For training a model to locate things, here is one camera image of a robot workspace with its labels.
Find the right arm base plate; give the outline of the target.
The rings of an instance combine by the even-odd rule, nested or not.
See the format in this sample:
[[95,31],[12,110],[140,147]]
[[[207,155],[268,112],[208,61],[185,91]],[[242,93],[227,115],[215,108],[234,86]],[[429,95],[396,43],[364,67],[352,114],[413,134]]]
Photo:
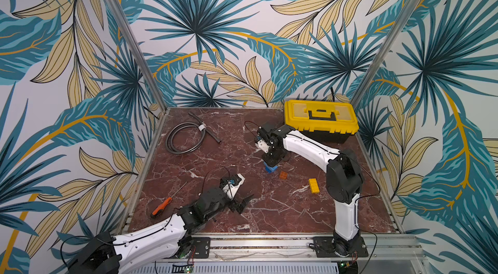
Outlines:
[[316,236],[313,238],[313,242],[308,244],[308,247],[316,253],[317,258],[369,256],[361,236],[351,240],[343,240],[333,236]]

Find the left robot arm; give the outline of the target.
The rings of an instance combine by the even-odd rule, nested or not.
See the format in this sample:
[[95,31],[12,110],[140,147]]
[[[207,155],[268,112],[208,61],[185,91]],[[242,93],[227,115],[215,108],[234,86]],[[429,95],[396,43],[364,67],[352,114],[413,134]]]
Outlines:
[[68,273],[130,273],[161,258],[179,257],[193,246],[192,236],[225,209],[241,214],[253,195],[236,200],[238,188],[214,187],[163,222],[134,233],[93,237],[67,264]]

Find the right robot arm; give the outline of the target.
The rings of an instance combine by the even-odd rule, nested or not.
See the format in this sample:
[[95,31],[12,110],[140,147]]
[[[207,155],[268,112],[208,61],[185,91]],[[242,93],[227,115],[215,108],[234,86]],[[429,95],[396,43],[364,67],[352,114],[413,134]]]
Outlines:
[[263,151],[263,161],[274,168],[288,154],[295,153],[326,173],[326,190],[335,203],[334,252],[347,257],[361,242],[358,226],[358,203],[364,175],[355,155],[321,144],[284,124],[273,128],[258,127],[255,143]]

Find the long light blue lego brick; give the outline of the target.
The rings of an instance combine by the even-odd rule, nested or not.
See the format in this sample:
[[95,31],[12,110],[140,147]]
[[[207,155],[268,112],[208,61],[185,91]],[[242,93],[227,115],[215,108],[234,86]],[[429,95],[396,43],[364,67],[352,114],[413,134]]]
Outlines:
[[265,171],[269,174],[274,173],[278,169],[278,165],[269,166],[266,162],[264,162],[264,166],[265,166]]

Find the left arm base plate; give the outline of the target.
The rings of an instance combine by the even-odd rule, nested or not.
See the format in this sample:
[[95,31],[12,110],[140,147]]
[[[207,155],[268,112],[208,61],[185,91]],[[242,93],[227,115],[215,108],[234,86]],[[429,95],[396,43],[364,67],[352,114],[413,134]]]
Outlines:
[[206,259],[210,255],[210,237],[192,237],[181,239],[178,242],[178,250],[173,258],[201,258]]

